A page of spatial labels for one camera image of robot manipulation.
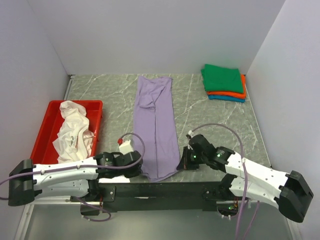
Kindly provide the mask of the purple t shirt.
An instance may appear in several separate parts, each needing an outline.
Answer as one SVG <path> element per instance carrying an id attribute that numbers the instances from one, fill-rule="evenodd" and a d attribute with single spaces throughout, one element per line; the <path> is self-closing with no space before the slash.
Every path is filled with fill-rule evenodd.
<path id="1" fill-rule="evenodd" d="M 180 151 L 170 77 L 138 77 L 133 132 L 144 142 L 141 169 L 150 182 L 162 181 L 177 172 Z"/>

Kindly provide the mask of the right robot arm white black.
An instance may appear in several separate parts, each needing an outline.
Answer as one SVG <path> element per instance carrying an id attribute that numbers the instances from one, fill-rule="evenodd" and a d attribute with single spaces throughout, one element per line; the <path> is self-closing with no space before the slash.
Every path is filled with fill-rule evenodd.
<path id="1" fill-rule="evenodd" d="M 286 218 L 302 223 L 314 197 L 299 172 L 277 171 L 242 159 L 238 152 L 223 146 L 214 147 L 198 134 L 183 148 L 176 169 L 197 170 L 200 164 L 225 173 L 216 187 L 204 190 L 206 200 L 228 201 L 246 195 L 246 199 L 269 204 Z"/>

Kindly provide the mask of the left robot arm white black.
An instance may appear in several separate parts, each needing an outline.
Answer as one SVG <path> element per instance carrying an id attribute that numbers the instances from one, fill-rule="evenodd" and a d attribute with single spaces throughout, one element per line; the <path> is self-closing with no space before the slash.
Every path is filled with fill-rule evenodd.
<path id="1" fill-rule="evenodd" d="M 141 173 L 143 155 L 103 152 L 84 160 L 59 164 L 34 164 L 22 160 L 9 174 L 8 205 L 23 206 L 45 197 L 71 196 L 96 200 L 99 179 L 136 177 Z"/>

